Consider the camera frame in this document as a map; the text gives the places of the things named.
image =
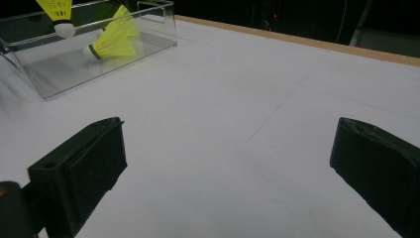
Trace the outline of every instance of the white tabletop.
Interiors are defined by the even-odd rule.
[[[176,47],[49,101],[0,59],[0,180],[25,185],[35,161],[119,116],[128,167],[77,237],[399,237],[329,160],[340,117],[420,146],[420,67],[176,30]]]

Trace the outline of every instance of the mounting hole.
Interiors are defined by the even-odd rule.
[[[44,165],[44,169],[52,169],[56,166],[56,163],[54,162],[48,162]]]

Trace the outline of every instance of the clear plastic box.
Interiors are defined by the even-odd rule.
[[[75,35],[64,39],[45,12],[0,19],[0,52],[43,99],[83,82],[176,46],[173,2],[125,0],[130,14],[114,17],[116,1],[100,0],[72,6]],[[135,56],[88,60],[83,49],[96,42],[111,21],[133,17],[140,36],[132,41]]]

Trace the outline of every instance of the black plastic part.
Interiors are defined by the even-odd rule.
[[[73,238],[127,167],[123,122],[92,123],[28,167],[25,187],[0,182],[0,238]]]
[[[0,182],[0,237],[34,238],[32,227],[20,186],[13,181]]]
[[[90,124],[28,168],[31,189],[49,201],[50,237],[74,237],[127,167],[122,124]]]
[[[340,118],[330,166],[404,238],[420,237],[420,149],[368,123]]]

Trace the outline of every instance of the shuttlecock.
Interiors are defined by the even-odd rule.
[[[109,57],[132,57],[137,53],[126,29],[112,21],[95,43],[83,49],[83,54],[88,60],[95,61]]]
[[[119,25],[121,28],[124,28],[126,35],[128,37],[139,37],[140,36],[140,29],[136,23],[136,20],[133,16],[130,15],[129,9],[124,5],[120,5],[117,12],[115,12],[113,18],[117,18],[116,20],[112,21],[112,24]],[[100,30],[98,33],[98,37],[100,37],[105,29]]]
[[[52,19],[57,35],[62,38],[74,36],[75,29],[70,21],[72,0],[37,0],[37,2]]]

